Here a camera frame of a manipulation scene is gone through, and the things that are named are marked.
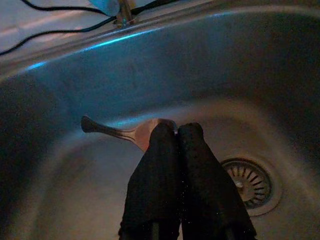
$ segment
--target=sink drain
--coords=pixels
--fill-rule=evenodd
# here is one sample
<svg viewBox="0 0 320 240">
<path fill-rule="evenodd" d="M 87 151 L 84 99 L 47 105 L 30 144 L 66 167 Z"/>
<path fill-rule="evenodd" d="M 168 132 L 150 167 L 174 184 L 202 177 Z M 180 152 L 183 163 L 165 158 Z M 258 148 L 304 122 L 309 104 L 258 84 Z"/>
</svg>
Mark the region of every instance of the sink drain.
<svg viewBox="0 0 320 240">
<path fill-rule="evenodd" d="M 272 166 L 243 158 L 228 159 L 221 164 L 234 181 L 250 216 L 265 214 L 278 204 L 281 184 Z"/>
</svg>

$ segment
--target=sink basin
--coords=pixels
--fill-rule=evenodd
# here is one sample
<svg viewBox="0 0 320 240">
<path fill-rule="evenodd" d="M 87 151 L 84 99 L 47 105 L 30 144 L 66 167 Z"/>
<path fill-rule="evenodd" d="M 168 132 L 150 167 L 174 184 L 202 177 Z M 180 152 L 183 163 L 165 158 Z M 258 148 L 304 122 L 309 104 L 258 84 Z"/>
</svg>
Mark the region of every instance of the sink basin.
<svg viewBox="0 0 320 240">
<path fill-rule="evenodd" d="M 270 178 L 257 239 L 319 238 L 319 46 L 319 8 L 211 2 L 3 62 L 3 238 L 118 239 L 143 152 L 83 133 L 83 115 L 123 129 L 199 122 L 219 161 Z"/>
</svg>

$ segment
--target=faucet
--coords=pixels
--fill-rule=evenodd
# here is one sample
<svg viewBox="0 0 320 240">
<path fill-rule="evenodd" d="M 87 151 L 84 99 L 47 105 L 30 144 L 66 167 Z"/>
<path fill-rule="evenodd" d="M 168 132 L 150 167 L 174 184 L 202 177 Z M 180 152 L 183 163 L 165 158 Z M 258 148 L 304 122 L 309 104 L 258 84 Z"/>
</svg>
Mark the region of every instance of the faucet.
<svg viewBox="0 0 320 240">
<path fill-rule="evenodd" d="M 126 27 L 134 23 L 128 0 L 89 0 L 94 6 L 108 16 L 116 16 L 118 27 Z"/>
</svg>

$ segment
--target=black cable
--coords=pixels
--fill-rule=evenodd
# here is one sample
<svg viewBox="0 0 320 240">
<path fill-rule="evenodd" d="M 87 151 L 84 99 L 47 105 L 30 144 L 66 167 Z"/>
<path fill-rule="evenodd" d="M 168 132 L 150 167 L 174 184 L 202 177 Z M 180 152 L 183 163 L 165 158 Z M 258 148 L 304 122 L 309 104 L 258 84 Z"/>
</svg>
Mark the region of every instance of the black cable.
<svg viewBox="0 0 320 240">
<path fill-rule="evenodd" d="M 98 13 L 98 14 L 103 14 L 106 15 L 103 11 L 92 8 L 92 7 L 85 7 L 85 6 L 47 6 L 47 7 L 42 7 L 42 6 L 37 6 L 32 4 L 31 2 L 27 0 L 21 0 L 23 3 L 28 5 L 30 8 L 33 8 L 35 10 L 39 11 L 59 11 L 59 10 L 81 10 L 81 11 L 89 11 L 93 13 Z"/>
<path fill-rule="evenodd" d="M 137 7 L 131 10 L 131 14 L 133 15 L 138 15 L 141 12 L 145 11 L 145 10 L 149 10 L 149 9 L 153 9 L 162 5 L 166 5 L 172 2 L 176 2 L 178 0 L 155 0 L 152 1 L 144 6 L 141 7 Z M 20 48 L 23 44 L 25 44 L 26 42 L 30 41 L 31 39 L 43 36 L 43 35 L 48 35 L 48 34 L 69 34 L 69 33 L 87 33 L 90 32 L 92 30 L 98 29 L 100 27 L 102 27 L 103 25 L 110 23 L 114 20 L 116 20 L 117 17 L 116 16 L 111 16 L 106 20 L 103 20 L 102 22 L 95 24 L 93 26 L 87 27 L 87 28 L 83 28 L 83 29 L 77 29 L 77 30 L 52 30 L 52 31 L 44 31 L 44 32 L 40 32 L 40 33 L 36 33 L 33 34 L 31 36 L 26 37 L 25 39 L 23 39 L 21 42 L 19 42 L 18 44 L 16 44 L 15 46 L 9 48 L 8 50 L 2 51 L 0 52 L 0 56 L 9 54 L 11 52 L 13 52 L 14 50 Z"/>
</svg>

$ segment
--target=metal spoon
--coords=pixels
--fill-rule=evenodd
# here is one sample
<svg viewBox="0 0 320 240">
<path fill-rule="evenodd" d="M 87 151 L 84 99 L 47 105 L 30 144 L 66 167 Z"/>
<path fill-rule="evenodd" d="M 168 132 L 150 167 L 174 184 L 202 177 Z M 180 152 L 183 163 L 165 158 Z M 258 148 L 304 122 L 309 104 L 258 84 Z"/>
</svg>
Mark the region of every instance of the metal spoon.
<svg viewBox="0 0 320 240">
<path fill-rule="evenodd" d="M 82 117 L 81 128 L 85 133 L 103 133 L 130 141 L 137 145 L 143 152 L 146 152 L 149 146 L 150 135 L 154 128 L 160 123 L 167 124 L 173 131 L 177 129 L 176 123 L 172 120 L 153 118 L 139 124 L 133 129 L 121 130 L 97 123 L 88 116 Z"/>
</svg>

